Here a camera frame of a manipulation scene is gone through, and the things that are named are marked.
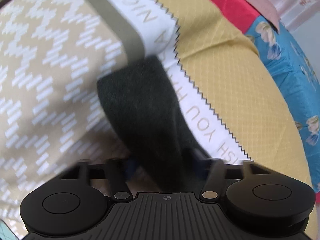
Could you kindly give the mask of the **dark green knit garment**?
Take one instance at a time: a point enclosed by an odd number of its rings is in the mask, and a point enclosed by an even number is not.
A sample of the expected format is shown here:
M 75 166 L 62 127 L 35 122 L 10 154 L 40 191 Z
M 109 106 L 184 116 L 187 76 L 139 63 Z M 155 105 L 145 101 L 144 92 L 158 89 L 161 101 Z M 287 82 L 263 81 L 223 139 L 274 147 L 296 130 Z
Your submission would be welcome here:
M 97 90 L 113 130 L 163 192 L 201 191 L 203 170 L 189 154 L 204 149 L 185 122 L 158 57 L 138 60 L 100 78 Z

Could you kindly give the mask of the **blue floral quilt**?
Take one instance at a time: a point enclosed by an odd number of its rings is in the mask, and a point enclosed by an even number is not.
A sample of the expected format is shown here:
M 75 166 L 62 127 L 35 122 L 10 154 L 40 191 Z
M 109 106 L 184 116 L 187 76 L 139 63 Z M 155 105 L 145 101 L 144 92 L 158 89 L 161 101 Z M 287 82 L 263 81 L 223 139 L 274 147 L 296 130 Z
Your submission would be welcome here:
M 310 173 L 319 177 L 319 80 L 297 41 L 259 16 L 246 36 L 284 97 L 301 136 Z

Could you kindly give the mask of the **yellow beige patterned bedsheet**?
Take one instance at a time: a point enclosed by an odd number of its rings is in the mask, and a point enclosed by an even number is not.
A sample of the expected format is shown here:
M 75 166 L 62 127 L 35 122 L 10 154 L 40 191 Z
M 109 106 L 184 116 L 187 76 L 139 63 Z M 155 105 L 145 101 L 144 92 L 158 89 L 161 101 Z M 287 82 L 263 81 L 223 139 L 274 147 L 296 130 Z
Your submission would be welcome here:
M 189 130 L 212 156 L 310 184 L 288 106 L 253 43 L 209 0 L 1 0 L 1 220 L 79 160 L 128 154 L 97 81 L 156 55 Z

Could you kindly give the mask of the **red blanket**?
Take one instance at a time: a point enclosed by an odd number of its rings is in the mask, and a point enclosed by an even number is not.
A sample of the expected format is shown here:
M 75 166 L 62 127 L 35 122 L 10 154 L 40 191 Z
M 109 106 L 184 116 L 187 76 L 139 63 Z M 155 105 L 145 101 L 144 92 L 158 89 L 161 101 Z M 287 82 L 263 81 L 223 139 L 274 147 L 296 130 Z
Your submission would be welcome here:
M 260 13 L 245 0 L 210 0 L 223 16 L 236 26 L 243 34 L 248 31 Z

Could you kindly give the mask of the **pink cloth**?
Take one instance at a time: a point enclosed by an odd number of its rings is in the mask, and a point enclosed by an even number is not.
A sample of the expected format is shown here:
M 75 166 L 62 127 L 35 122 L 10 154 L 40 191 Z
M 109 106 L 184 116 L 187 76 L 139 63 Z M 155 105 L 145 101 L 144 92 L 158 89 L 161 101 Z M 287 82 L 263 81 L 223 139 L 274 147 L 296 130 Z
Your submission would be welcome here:
M 264 18 L 266 18 L 280 33 L 280 16 L 274 5 L 269 0 L 245 0 L 252 7 L 254 7 Z

